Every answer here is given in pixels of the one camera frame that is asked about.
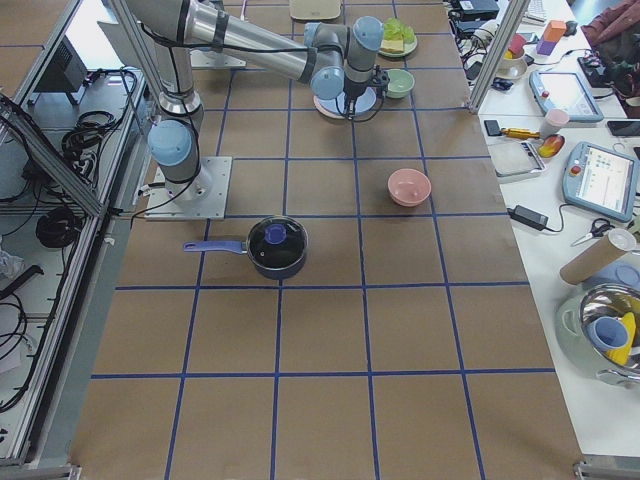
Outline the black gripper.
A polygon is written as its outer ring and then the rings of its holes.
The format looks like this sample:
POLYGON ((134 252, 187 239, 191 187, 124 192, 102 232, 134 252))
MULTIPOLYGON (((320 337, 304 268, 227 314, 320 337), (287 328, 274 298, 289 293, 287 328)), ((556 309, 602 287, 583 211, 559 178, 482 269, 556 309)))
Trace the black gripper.
POLYGON ((354 119, 357 99, 371 87, 379 99, 386 97, 390 78, 388 72, 381 67, 373 67, 367 71, 347 71, 344 81, 344 116, 354 119))

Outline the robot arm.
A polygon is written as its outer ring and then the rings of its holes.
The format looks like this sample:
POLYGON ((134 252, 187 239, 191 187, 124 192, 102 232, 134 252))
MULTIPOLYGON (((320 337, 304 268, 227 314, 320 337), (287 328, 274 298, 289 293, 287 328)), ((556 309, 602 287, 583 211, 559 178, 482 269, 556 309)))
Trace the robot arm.
POLYGON ((203 106, 192 51, 229 54, 307 84, 321 100, 340 99, 348 120, 368 89, 383 95, 389 82, 376 63, 383 24, 375 17, 361 17, 352 26, 309 23, 297 43, 230 15, 218 1, 115 1, 112 8, 158 105, 160 120, 148 145, 165 191, 179 205, 214 188, 200 156, 203 106))

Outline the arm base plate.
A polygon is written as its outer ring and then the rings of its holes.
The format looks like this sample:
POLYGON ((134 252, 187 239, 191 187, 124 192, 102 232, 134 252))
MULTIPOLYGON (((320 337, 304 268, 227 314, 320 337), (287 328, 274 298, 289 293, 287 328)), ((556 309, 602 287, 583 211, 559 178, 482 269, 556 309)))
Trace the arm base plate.
POLYGON ((194 70, 242 69, 246 67, 244 60, 211 50, 192 49, 190 58, 194 70))
POLYGON ((149 191, 143 216, 156 221, 222 220, 225 216, 233 159, 229 156, 201 158, 201 172, 189 189, 176 200, 180 188, 164 186, 164 175, 156 169, 154 181, 159 188, 149 191))

